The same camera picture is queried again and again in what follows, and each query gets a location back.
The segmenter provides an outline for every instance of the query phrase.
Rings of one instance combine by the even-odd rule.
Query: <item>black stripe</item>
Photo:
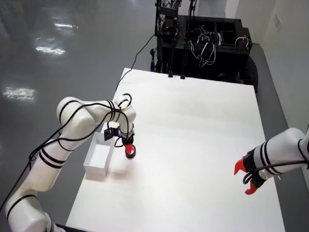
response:
[[[266,158],[266,161],[269,165],[271,165],[270,163],[270,160],[268,158],[268,155],[267,155],[267,149],[266,149],[266,146],[267,146],[267,143],[269,142],[269,140],[266,141],[265,145],[264,145],[264,154],[265,154],[265,158]],[[274,172],[274,173],[277,173],[278,175],[282,174],[281,172],[278,172],[274,167],[271,167],[271,170]]]
[[[114,102],[111,101],[111,103],[112,103],[112,121],[113,121],[114,118],[115,118],[116,112],[115,112],[115,105],[114,105]]]
[[[111,118],[109,120],[109,122],[112,120],[112,101],[111,100],[107,100],[108,104],[110,105],[110,108],[111,108]]]
[[[13,208],[14,208],[19,202],[21,202],[23,199],[26,199],[26,198],[28,198],[28,197],[35,197],[35,198],[37,199],[37,197],[36,197],[35,195],[32,195],[32,194],[25,195],[25,196],[19,198],[19,199],[11,206],[11,208],[9,209],[8,215],[6,216],[6,219],[7,219],[7,220],[9,220],[9,215],[10,215],[11,211],[13,210]]]
[[[50,166],[50,167],[52,167],[52,168],[60,169],[60,168],[62,168],[62,166],[63,166],[63,165],[62,165],[62,166],[57,166],[57,165],[54,165],[54,164],[51,163],[51,162],[48,162],[48,161],[42,156],[41,152],[39,152],[39,156],[40,156],[41,160],[43,160],[44,163],[46,163],[48,166]]]
[[[263,158],[263,146],[264,146],[264,144],[265,144],[265,143],[263,143],[263,144],[261,145],[260,157],[261,157],[261,161],[262,161],[263,166],[266,166],[266,163],[265,163],[264,158]],[[271,172],[268,168],[266,168],[266,170],[267,170],[270,174],[275,175],[275,174],[274,174],[273,172]]]
[[[300,140],[298,141],[298,143],[297,143],[298,150],[299,150],[301,156],[304,158],[304,161],[308,161],[308,159],[306,158],[306,156],[304,155],[304,153],[303,153],[303,152],[301,151],[301,149],[300,149],[300,141],[302,141],[302,139],[300,139]]]
[[[62,115],[62,112],[64,110],[64,108],[67,107],[68,104],[72,103],[72,102],[78,102],[77,100],[72,100],[72,101],[68,101],[67,103],[64,104],[64,106],[62,107],[62,109],[60,110],[60,114],[59,114],[59,122],[62,124],[61,122],[61,115]]]
[[[49,232],[53,232],[54,231],[54,222],[53,222],[51,217],[49,217],[49,218],[50,218],[50,221],[52,223],[51,226],[50,226],[50,231]]]
[[[65,162],[65,160],[58,160],[58,159],[55,159],[54,157],[51,157],[50,155],[47,154],[47,152],[44,150],[44,148],[42,148],[42,152],[43,154],[48,158],[50,159],[51,161],[55,162],[55,163],[59,163],[59,164],[63,164]]]
[[[60,147],[62,147],[63,150],[66,150],[66,151],[74,151],[74,150],[66,149],[63,145],[61,145],[60,140],[58,140],[58,143],[59,143]]]

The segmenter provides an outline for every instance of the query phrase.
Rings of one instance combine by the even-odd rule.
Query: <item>black bracket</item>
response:
[[[114,136],[119,137],[118,128],[109,127],[106,130],[104,130],[104,140],[105,141],[110,140]]]

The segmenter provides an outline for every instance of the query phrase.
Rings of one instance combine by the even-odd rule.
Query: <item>wheel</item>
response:
[[[132,159],[132,158],[134,158],[134,157],[135,157],[135,155],[136,155],[136,149],[135,149],[135,146],[134,146],[134,145],[132,145],[132,152],[131,152],[131,154],[128,154],[128,153],[126,152],[126,150],[125,150],[125,153],[126,153],[126,157],[127,157],[128,159]]]
[[[251,57],[248,57],[247,66],[246,66],[246,76],[248,77],[249,85],[253,85],[255,93],[257,93],[258,89],[258,80],[259,75],[257,72],[257,68],[255,62]]]

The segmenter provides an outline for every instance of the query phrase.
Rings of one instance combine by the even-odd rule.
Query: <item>white wall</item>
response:
[[[262,47],[289,127],[309,123],[309,1],[277,0]],[[278,32],[273,22],[282,21]],[[304,171],[309,186],[309,171]]]
[[[239,0],[226,0],[225,16],[235,18]]]
[[[236,18],[240,18],[242,25],[249,28],[253,43],[263,42],[275,3],[276,0],[239,0]]]

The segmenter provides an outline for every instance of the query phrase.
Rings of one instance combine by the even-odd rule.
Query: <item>black metal frame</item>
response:
[[[196,3],[196,1],[191,0],[188,16],[177,15],[177,21],[174,23],[174,26],[179,27],[179,33],[174,38],[159,35],[157,33],[158,17],[160,13],[159,6],[157,5],[155,26],[158,55],[158,63],[156,66],[157,72],[161,72],[162,66],[163,73],[168,73],[169,77],[172,77],[172,71],[174,70],[175,73],[180,74],[181,79],[185,79],[186,75],[197,78],[214,79],[214,76],[220,76],[223,73],[230,76],[237,75],[239,73],[240,78],[242,80],[246,80],[246,83],[244,84],[249,83],[250,80],[245,78],[247,60],[252,47],[249,30],[242,26],[240,19],[194,16],[194,3]],[[210,24],[213,27],[217,59],[214,65],[203,68],[204,71],[202,72],[204,72],[204,74],[197,76],[193,72],[193,66],[194,63],[198,63],[198,61],[195,60],[191,52],[189,52],[189,41],[192,39],[189,29],[204,23]],[[228,34],[228,32],[233,32],[235,40],[238,37],[247,37],[249,40],[248,46],[245,46],[242,40],[238,41],[237,46],[234,46],[234,44],[222,44],[219,46],[217,32],[220,32],[220,34]],[[203,44],[195,44],[196,51],[201,52],[203,47]],[[203,54],[210,55],[211,51],[212,47],[208,46]]]

